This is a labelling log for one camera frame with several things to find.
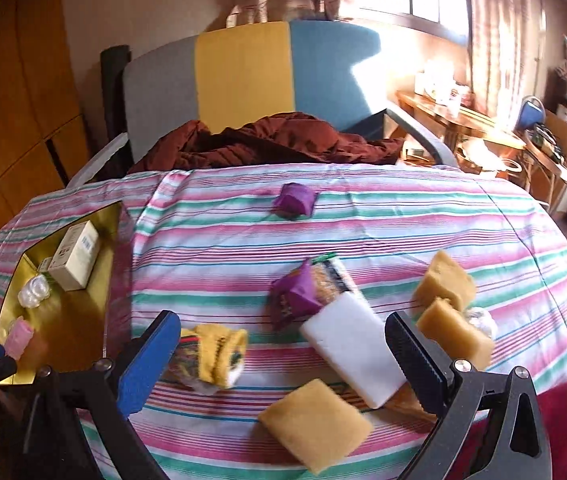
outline tan sponge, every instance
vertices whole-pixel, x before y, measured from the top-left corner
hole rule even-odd
[[[394,410],[404,415],[413,415],[429,422],[437,421],[436,415],[426,412],[421,407],[421,403],[417,399],[412,387],[410,387],[410,383],[404,383],[384,406],[389,410]]]
[[[461,312],[475,299],[476,294],[475,282],[470,274],[445,251],[439,251],[430,262],[413,298],[423,307],[428,307],[436,298],[444,298]]]
[[[341,462],[372,432],[372,424],[320,379],[277,400],[259,421],[311,473]]]
[[[447,300],[436,298],[417,320],[417,328],[438,342],[450,359],[466,359],[477,370],[485,370],[490,364],[495,342],[468,323]]]

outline purple package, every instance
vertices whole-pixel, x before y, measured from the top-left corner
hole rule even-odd
[[[290,218],[299,215],[310,216],[317,201],[318,193],[304,184],[284,184],[282,192],[275,198],[275,208]]]
[[[315,296],[310,260],[273,282],[271,293],[274,301],[270,316],[275,330],[281,330],[300,317],[313,316],[323,306]]]

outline pink object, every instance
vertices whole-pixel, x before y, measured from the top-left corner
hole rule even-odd
[[[10,332],[8,332],[8,337],[4,343],[4,349],[6,350],[6,355],[12,357],[15,361],[19,361],[24,353],[24,350],[33,338],[35,330],[30,326],[30,324],[25,321],[22,317],[19,317],[13,323]]]

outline white box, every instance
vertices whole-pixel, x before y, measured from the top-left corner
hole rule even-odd
[[[90,220],[66,232],[48,265],[48,273],[65,291],[86,288],[99,253],[99,233]]]
[[[373,410],[406,382],[386,344],[383,321],[352,292],[340,294],[299,330]]]

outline pink and green stripes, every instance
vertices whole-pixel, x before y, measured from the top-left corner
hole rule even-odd
[[[272,212],[287,182],[321,191],[315,214]],[[524,365],[539,392],[567,380],[567,242],[525,192],[454,171],[295,164],[141,173],[33,201],[0,231],[0,306],[29,245],[116,200],[136,221],[133,332],[163,308],[184,326],[219,322],[250,332],[246,368],[230,392],[202,397],[160,381],[132,417],[172,478],[287,480],[308,476],[256,423],[257,413],[320,377],[373,421],[371,437],[325,478],[397,476],[427,427],[372,412],[299,333],[273,333],[270,283],[304,258],[336,251],[378,316],[409,309],[433,254],[445,249],[477,283],[499,335],[491,369]],[[89,420],[84,429],[107,478],[117,478]]]

